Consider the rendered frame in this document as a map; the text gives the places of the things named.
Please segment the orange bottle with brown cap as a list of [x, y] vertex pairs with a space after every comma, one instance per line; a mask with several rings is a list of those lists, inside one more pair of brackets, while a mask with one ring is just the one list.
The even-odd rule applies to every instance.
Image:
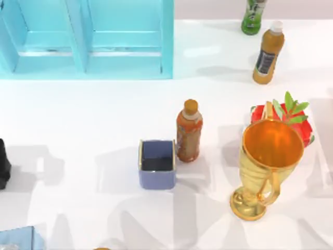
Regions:
[[182, 162], [191, 162], [199, 155], [200, 137], [203, 117], [194, 99], [184, 102], [184, 107], [176, 119], [177, 127], [177, 157]]

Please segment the blue square pot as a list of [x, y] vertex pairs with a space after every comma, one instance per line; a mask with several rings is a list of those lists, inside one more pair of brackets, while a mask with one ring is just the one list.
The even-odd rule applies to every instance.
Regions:
[[175, 142], [141, 140], [138, 150], [139, 182], [147, 190], [170, 190], [176, 184]]

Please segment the light blue rack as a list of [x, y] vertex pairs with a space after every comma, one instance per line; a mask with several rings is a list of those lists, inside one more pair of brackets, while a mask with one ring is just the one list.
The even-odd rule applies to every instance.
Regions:
[[0, 0], [0, 79], [170, 79], [174, 0]]

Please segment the gold trophy cup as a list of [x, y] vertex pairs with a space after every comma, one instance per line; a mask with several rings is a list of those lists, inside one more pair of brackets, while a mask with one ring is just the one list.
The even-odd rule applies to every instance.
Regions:
[[274, 119], [266, 102], [260, 120], [247, 126], [241, 138], [239, 174], [242, 186], [230, 196], [233, 213], [246, 221], [260, 219], [280, 195], [280, 186], [304, 153], [299, 133]]

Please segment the yellow-brown bottle with white cap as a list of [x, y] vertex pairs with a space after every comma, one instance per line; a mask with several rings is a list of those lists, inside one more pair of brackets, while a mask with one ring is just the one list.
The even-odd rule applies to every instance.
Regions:
[[274, 21], [262, 36], [261, 49], [253, 71], [258, 84], [268, 84], [274, 74], [277, 57], [284, 45], [283, 23]]

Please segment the green plant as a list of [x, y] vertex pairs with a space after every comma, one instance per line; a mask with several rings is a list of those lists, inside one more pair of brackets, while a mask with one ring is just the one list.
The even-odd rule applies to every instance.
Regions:
[[273, 107], [281, 121], [287, 124], [302, 123], [307, 120], [308, 116], [304, 110], [309, 106], [309, 102], [294, 100], [289, 91], [285, 92], [284, 107], [277, 100], [273, 99]]

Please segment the green bottle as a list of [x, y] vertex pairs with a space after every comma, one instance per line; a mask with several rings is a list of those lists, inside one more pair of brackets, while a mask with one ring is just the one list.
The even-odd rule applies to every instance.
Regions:
[[241, 24], [241, 30], [244, 34], [258, 34], [266, 2], [267, 0], [247, 0], [245, 15]]

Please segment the red plant pot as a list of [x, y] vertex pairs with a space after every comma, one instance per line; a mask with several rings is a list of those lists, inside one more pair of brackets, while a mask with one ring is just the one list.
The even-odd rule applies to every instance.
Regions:
[[[285, 103], [281, 104], [281, 108], [284, 110], [284, 112], [287, 112], [287, 108]], [[263, 113], [264, 105], [256, 105], [252, 106], [250, 110], [250, 118], [251, 118], [251, 123], [258, 121], [262, 118], [262, 113]], [[293, 113], [290, 118], [297, 117], [297, 116], [306, 116], [304, 111], [300, 111], [299, 113]], [[273, 117], [274, 119], [280, 120], [279, 116], [277, 115], [274, 107], [273, 107]], [[283, 114], [283, 121], [288, 120]], [[303, 139], [304, 147], [309, 146], [315, 139], [312, 127], [308, 120], [304, 120], [303, 122], [299, 123], [293, 123], [291, 125], [301, 136]]]

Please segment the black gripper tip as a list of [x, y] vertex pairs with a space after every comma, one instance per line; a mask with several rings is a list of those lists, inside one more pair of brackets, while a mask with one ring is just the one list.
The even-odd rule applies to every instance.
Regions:
[[7, 158], [6, 147], [0, 138], [0, 190], [4, 190], [10, 179], [11, 163]]

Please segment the pale blue box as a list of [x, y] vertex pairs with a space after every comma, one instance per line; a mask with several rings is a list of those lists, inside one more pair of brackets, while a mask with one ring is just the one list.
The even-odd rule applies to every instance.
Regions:
[[0, 231], [0, 250], [45, 250], [43, 237], [34, 226]]

